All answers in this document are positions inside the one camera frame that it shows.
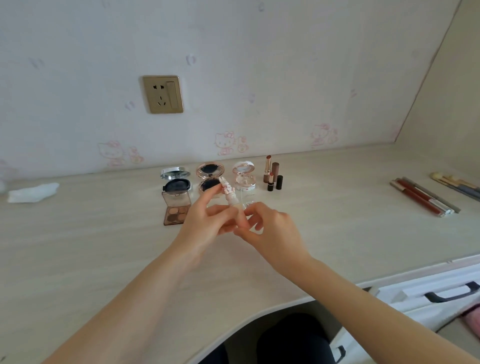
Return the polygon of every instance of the forearm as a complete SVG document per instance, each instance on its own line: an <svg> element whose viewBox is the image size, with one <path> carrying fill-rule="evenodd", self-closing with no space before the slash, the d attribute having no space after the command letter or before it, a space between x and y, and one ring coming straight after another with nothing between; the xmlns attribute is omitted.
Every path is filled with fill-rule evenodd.
<svg viewBox="0 0 480 364"><path fill-rule="evenodd" d="M192 258L168 248L44 364L131 363L138 360Z"/></svg>
<svg viewBox="0 0 480 364"><path fill-rule="evenodd" d="M479 364L316 259L289 278L323 304L378 364Z"/></svg>

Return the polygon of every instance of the electrical outlet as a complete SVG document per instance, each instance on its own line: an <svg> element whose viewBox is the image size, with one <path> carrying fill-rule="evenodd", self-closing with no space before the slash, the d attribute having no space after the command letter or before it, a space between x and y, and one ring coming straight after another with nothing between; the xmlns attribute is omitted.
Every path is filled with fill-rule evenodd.
<svg viewBox="0 0 480 364"><path fill-rule="evenodd" d="M183 112L178 76L144 76L144 87L152 114Z"/></svg>

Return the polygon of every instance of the desk surface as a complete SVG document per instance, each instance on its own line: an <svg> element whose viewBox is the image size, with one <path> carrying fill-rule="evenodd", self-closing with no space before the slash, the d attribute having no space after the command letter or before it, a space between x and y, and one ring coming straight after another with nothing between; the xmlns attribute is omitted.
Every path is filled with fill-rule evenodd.
<svg viewBox="0 0 480 364"><path fill-rule="evenodd" d="M279 155L273 161L280 163L283 189L267 192L264 157L250 160L259 181L255 199L288 212L313 256L357 284L480 253L480 203L430 180L430 172L442 169L435 161L396 146ZM223 161L229 180L236 161ZM197 165L186 167L195 200ZM163 226L159 172L17 182L14 188L60 187L36 204L1 198L0 357L6 363L39 363L166 249L180 226ZM431 215L388 184L401 176L461 213ZM223 196L218 202L226 203ZM224 235L171 297L143 363L196 362L251 320L310 299L248 244Z"/></svg>

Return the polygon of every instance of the black handle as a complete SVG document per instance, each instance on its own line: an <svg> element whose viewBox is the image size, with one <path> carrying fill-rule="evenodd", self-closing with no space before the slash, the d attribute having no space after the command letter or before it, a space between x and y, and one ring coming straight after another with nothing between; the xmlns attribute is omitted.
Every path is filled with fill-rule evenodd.
<svg viewBox="0 0 480 364"><path fill-rule="evenodd" d="M425 297L427 297L428 300L432 303L443 303L443 302L454 301L454 300L458 300L460 298L471 296L471 295L477 293L480 290L480 286L474 281L469 282L469 283L465 283L465 285L468 288L470 288L470 292L464 293L464 294L459 294L458 296L449 297L449 298L443 298L443 297L437 296L433 292L428 292L428 293L425 294Z"/></svg>
<svg viewBox="0 0 480 364"><path fill-rule="evenodd" d="M343 358L345 358L345 355L347 355L347 351L345 350L343 345L340 345L338 349L340 350L340 359L338 359L335 364L338 364L339 362L341 362Z"/></svg>

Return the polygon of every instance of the hand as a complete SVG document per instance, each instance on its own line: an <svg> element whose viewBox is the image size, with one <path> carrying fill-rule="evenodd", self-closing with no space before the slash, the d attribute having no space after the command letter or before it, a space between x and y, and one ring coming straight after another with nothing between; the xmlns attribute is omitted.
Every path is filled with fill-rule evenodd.
<svg viewBox="0 0 480 364"><path fill-rule="evenodd" d="M292 218L272 210L263 202L248 206L244 211L255 230L264 229L262 234L237 228L234 234L251 244L270 265L288 278L298 267L311 258Z"/></svg>
<svg viewBox="0 0 480 364"><path fill-rule="evenodd" d="M232 232L236 227L236 207L213 205L207 207L212 197L222 190L219 184L206 190L190 207L179 234L170 246L198 261L217 235Z"/></svg>

